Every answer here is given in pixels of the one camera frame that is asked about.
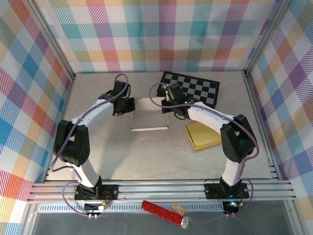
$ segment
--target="colorful plaid pattern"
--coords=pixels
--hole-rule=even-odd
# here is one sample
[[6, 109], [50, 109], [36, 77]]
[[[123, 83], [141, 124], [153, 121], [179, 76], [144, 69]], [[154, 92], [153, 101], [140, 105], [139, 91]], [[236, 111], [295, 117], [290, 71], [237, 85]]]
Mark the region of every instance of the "colorful plaid pattern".
[[[48, 13], [37, 2], [78, 72], [242, 70], [256, 37], [267, 27], [261, 30], [258, 24], [265, 22], [275, 4], [275, 0], [50, 0]], [[53, 13], [57, 22], [51, 21]]]
[[0, 235], [15, 235], [52, 151], [70, 79], [22, 0], [0, 7]]
[[283, 179], [313, 234], [313, 0], [294, 0], [257, 67], [254, 92]]

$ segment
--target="checkerboard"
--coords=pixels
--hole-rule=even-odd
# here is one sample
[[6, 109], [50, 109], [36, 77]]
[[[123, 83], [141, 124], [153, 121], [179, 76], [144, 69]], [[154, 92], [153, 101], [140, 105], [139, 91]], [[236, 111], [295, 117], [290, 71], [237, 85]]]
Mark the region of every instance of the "checkerboard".
[[[215, 109], [220, 87], [219, 82], [167, 71], [164, 72], [161, 82], [178, 83], [187, 98], [193, 97]], [[165, 96], [161, 86], [157, 89], [157, 96]]]

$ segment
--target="yellow pad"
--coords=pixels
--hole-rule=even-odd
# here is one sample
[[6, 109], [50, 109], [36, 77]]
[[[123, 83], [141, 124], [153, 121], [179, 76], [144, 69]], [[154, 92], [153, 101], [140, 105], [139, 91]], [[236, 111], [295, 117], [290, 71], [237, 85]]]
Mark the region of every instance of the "yellow pad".
[[200, 122], [187, 125], [186, 131], [194, 150], [222, 143], [219, 133]]

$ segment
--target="plaid wallpaper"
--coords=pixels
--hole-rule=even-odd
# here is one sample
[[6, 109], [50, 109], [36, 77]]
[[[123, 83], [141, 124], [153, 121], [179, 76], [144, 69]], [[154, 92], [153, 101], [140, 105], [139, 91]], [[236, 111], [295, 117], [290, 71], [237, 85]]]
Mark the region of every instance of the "plaid wallpaper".
[[15, 235], [51, 154], [70, 79], [22, 0], [0, 5], [0, 235]]
[[294, 0], [253, 73], [284, 179], [313, 234], [313, 0]]
[[279, 1], [37, 3], [74, 70], [117, 72], [242, 70]]

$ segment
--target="red tube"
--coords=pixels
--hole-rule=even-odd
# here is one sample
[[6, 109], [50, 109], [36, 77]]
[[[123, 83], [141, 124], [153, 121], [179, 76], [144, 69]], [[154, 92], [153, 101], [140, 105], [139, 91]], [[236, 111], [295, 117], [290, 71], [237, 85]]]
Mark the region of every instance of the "red tube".
[[164, 209], [156, 204], [151, 202], [143, 201], [141, 204], [141, 209], [145, 210], [151, 214], [154, 214], [162, 219], [170, 221], [174, 224], [181, 225], [182, 216], [180, 214], [176, 214], [175, 212]]

